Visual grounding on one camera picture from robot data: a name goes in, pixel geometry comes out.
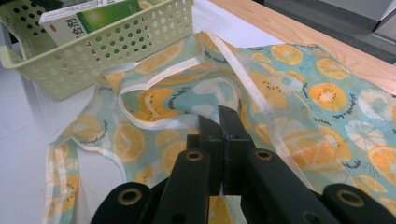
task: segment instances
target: white table surface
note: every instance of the white table surface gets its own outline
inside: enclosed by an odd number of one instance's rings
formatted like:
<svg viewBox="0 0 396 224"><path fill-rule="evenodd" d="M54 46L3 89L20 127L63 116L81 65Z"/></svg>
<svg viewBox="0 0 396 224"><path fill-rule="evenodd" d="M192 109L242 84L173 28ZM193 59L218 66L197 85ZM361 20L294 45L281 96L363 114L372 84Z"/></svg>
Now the white table surface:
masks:
<svg viewBox="0 0 396 224"><path fill-rule="evenodd" d="M282 43L206 0L195 0L194 32L208 31L236 47ZM0 66L0 222L40 223L44 214L48 145L91 100L93 86L55 102L15 70ZM107 194L121 184L112 161L78 152L77 223L89 223Z"/></svg>

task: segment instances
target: screw hole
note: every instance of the screw hole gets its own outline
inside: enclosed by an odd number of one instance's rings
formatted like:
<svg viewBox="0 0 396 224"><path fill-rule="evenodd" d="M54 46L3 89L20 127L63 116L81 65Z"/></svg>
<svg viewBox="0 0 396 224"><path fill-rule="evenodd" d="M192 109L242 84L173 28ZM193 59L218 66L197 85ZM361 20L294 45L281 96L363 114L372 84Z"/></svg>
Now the screw hole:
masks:
<svg viewBox="0 0 396 224"><path fill-rule="evenodd" d="M309 224L320 224L320 217L313 212L304 212L304 219Z"/></svg>
<svg viewBox="0 0 396 224"><path fill-rule="evenodd" d="M352 207L363 207L364 206L364 200L359 196L358 194L346 190L346 189L340 189L337 191L337 197L338 199Z"/></svg>
<svg viewBox="0 0 396 224"><path fill-rule="evenodd" d="M269 161L272 159L272 155L270 153L261 150L256 151L254 155L262 161Z"/></svg>
<svg viewBox="0 0 396 224"><path fill-rule="evenodd" d="M139 202L142 198L142 192L139 189L125 189L118 197L118 201L122 205L131 205Z"/></svg>
<svg viewBox="0 0 396 224"><path fill-rule="evenodd" d="M192 151L187 153L186 157L189 161L199 161L203 156L201 152Z"/></svg>

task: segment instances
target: plastic basket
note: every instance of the plastic basket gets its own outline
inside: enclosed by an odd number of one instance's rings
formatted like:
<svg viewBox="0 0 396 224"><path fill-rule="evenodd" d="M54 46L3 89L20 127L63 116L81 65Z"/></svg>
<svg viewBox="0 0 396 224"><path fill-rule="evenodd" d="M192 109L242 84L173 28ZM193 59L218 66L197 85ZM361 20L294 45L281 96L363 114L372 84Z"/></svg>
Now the plastic basket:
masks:
<svg viewBox="0 0 396 224"><path fill-rule="evenodd" d="M148 2L152 7L60 47L38 24L42 7L28 0L3 4L0 22L18 38L22 56L4 45L1 63L62 100L90 86L102 68L140 61L192 33L191 0Z"/></svg>

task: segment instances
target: box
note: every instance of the box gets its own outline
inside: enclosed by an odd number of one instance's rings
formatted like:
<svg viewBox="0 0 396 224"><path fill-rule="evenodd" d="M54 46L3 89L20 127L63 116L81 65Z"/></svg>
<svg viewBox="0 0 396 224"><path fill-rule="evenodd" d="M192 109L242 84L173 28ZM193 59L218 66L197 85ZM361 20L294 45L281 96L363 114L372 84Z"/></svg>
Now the box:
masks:
<svg viewBox="0 0 396 224"><path fill-rule="evenodd" d="M138 11L137 0L94 0L43 13L39 24L61 46Z"/></svg>

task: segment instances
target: table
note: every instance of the table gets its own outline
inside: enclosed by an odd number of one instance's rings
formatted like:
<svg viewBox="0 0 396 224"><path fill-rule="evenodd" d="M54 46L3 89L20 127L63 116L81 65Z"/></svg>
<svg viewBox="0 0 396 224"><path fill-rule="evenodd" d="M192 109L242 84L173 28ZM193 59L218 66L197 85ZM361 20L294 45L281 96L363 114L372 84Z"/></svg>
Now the table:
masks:
<svg viewBox="0 0 396 224"><path fill-rule="evenodd" d="M195 0L194 32L212 32L237 47L265 46L283 42L319 43L357 75L371 78L373 82L380 83L389 91L396 86L395 76L392 75L396 74L392 73L396 68L393 66L345 47L325 35L313 35L314 32L309 28L253 1L212 2L216 5L206 0ZM364 66L365 64L370 64L377 70L370 70L368 65ZM48 144L76 119L77 114L92 98L92 94L93 86L61 102L54 102L37 85L23 79L18 72L0 67L2 223L41 222L45 203ZM115 164L97 153L80 150L78 159L81 180L76 222L89 223L102 200L121 184L121 175Z"/></svg>

